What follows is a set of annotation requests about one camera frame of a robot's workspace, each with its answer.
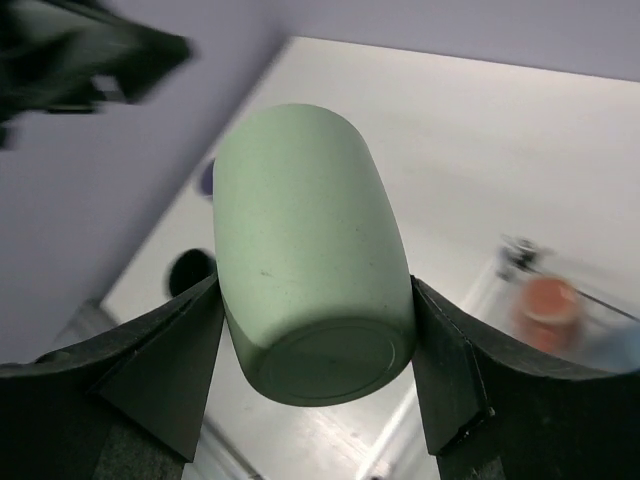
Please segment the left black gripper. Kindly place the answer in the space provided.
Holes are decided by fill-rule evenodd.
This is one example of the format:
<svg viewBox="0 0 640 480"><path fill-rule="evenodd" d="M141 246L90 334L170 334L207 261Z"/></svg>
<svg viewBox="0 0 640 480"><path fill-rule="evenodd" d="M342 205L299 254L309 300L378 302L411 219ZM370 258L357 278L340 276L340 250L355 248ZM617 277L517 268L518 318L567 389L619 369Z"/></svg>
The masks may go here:
<svg viewBox="0 0 640 480"><path fill-rule="evenodd" d="M99 1L4 1L1 141L25 112L93 114L104 102L139 103L192 55L187 38Z"/></svg>

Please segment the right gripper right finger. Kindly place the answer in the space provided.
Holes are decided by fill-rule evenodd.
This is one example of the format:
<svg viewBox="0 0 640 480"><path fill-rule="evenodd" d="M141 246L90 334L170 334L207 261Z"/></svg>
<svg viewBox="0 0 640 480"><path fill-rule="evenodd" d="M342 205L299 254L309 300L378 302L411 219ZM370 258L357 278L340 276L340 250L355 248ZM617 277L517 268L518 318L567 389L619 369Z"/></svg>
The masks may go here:
<svg viewBox="0 0 640 480"><path fill-rule="evenodd" d="M542 353L419 279L412 289L412 367L441 478L638 478L638 373Z"/></svg>

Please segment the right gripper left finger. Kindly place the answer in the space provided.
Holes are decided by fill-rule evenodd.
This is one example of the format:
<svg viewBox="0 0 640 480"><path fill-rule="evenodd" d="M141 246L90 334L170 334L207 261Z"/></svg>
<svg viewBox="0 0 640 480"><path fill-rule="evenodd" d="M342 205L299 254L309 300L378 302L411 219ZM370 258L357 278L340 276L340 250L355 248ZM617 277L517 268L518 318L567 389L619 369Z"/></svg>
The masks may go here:
<svg viewBox="0 0 640 480"><path fill-rule="evenodd" d="M223 326L219 282L1 368L5 479L178 479L193 461Z"/></svg>

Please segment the orange ceramic mug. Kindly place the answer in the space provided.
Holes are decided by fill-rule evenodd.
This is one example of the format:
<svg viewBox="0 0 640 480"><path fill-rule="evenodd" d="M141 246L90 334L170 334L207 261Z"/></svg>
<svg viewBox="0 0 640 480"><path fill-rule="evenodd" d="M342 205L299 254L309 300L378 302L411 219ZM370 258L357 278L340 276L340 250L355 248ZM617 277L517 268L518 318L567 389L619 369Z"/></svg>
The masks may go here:
<svg viewBox="0 0 640 480"><path fill-rule="evenodd" d="M578 334L582 316L577 289L553 275L534 275L526 280L512 310L517 337L545 353L566 351Z"/></svg>

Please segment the dark green mug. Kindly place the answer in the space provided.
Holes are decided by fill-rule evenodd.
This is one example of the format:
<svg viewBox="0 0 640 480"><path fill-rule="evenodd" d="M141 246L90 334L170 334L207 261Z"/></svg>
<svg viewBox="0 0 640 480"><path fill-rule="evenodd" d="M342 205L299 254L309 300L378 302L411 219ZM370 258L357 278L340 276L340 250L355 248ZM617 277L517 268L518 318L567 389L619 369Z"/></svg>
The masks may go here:
<svg viewBox="0 0 640 480"><path fill-rule="evenodd" d="M176 257L166 272L166 291L170 298L182 294L217 270L214 256L193 248Z"/></svg>

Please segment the lilac plastic cup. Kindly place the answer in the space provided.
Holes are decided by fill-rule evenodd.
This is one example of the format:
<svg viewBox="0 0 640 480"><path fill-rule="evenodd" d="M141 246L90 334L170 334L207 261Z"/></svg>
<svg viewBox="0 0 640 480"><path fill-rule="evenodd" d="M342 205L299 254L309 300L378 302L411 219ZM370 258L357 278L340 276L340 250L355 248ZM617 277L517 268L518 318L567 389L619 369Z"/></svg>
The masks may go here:
<svg viewBox="0 0 640 480"><path fill-rule="evenodd" d="M201 169L196 182L196 190L203 197L211 197L213 195L214 164L214 159L209 160Z"/></svg>

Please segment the green ceramic cup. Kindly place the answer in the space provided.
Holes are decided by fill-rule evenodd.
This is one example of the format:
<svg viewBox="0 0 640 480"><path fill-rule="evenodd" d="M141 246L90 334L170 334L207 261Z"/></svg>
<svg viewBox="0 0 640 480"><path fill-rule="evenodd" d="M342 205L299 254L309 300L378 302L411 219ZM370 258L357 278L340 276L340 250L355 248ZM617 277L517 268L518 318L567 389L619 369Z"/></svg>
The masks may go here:
<svg viewBox="0 0 640 480"><path fill-rule="evenodd" d="M411 278L359 131L319 106L266 108L225 136L213 180L217 271L249 384L323 407L394 380L415 349Z"/></svg>

